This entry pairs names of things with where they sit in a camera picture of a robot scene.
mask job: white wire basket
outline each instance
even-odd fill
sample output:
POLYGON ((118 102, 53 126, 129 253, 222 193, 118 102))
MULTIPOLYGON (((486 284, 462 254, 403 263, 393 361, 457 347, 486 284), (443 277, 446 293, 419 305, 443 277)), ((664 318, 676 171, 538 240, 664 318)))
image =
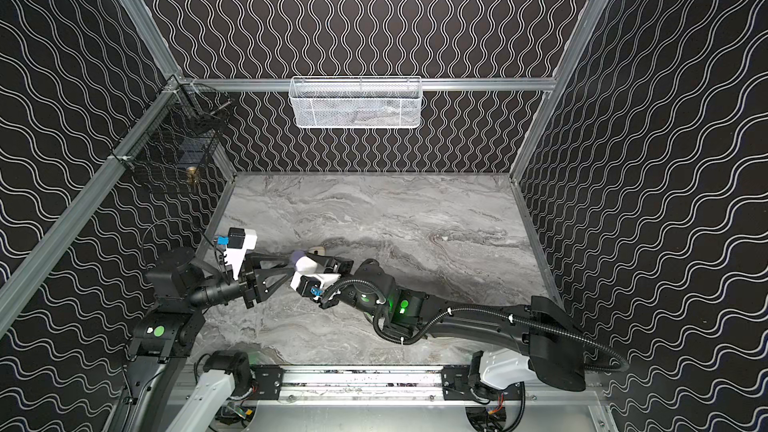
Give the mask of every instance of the white wire basket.
POLYGON ((417 76, 297 76, 288 98, 302 128, 414 129, 422 123, 417 76))

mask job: patterned wall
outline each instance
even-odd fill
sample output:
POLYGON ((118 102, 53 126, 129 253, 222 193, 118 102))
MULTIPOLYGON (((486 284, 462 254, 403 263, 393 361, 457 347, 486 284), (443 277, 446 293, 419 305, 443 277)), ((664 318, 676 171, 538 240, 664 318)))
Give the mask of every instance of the patterned wall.
POLYGON ((184 74, 551 76, 586 0, 144 0, 184 74))
POLYGON ((106 197, 0 340, 0 430, 102 429, 123 387, 130 333, 154 302, 143 270, 163 251, 199 243, 224 190, 208 170, 198 196, 152 196, 126 176, 106 197), (168 217, 142 251, 149 226, 168 217))
POLYGON ((0 0, 4 284, 165 83, 116 0, 0 0))
POLYGON ((626 432, 768 427, 768 0, 610 0, 522 180, 626 432))
MULTIPOLYGON (((1 0, 2 283, 69 205, 164 83, 116 0, 1 0)), ((0 430, 101 430, 122 384, 130 328, 153 301, 144 254, 200 240, 223 190, 110 192, 0 338, 0 430), (195 229, 186 222, 189 218, 195 229)))
POLYGON ((417 129, 300 129, 287 94, 245 93, 224 144, 241 171, 508 172, 542 92, 425 93, 417 129))

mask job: black wire basket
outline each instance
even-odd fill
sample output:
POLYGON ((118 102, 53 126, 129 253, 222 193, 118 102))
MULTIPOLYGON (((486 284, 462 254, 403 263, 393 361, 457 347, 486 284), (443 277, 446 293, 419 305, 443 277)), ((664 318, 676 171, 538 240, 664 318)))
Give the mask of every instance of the black wire basket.
POLYGON ((157 194, 196 192, 230 118, 232 99, 208 86, 187 84, 178 100, 137 141, 121 161, 134 182, 157 194))

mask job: metal basket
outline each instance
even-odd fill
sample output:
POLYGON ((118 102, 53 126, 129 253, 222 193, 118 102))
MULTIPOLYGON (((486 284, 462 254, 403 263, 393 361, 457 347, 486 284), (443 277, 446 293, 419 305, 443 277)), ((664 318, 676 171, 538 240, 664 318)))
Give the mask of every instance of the metal basket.
POLYGON ((302 128, 414 129, 422 123, 417 76, 297 76, 288 98, 302 128))
POLYGON ((177 95, 122 159, 134 182, 153 193, 197 191, 230 116, 232 100, 210 87, 183 86, 177 95))

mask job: marble tabletop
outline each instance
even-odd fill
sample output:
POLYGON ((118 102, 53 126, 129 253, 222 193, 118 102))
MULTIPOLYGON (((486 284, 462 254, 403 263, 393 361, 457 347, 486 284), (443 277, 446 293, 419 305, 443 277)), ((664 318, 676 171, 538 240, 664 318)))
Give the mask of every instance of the marble tabletop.
MULTIPOLYGON (((253 228, 258 252, 315 245, 375 258, 398 284, 462 302, 506 305, 546 295, 506 176, 240 176, 218 227, 253 228)), ((362 312, 322 311, 287 285, 268 301, 209 310, 192 359, 238 348, 278 364, 465 364, 493 346, 375 336, 362 312)))

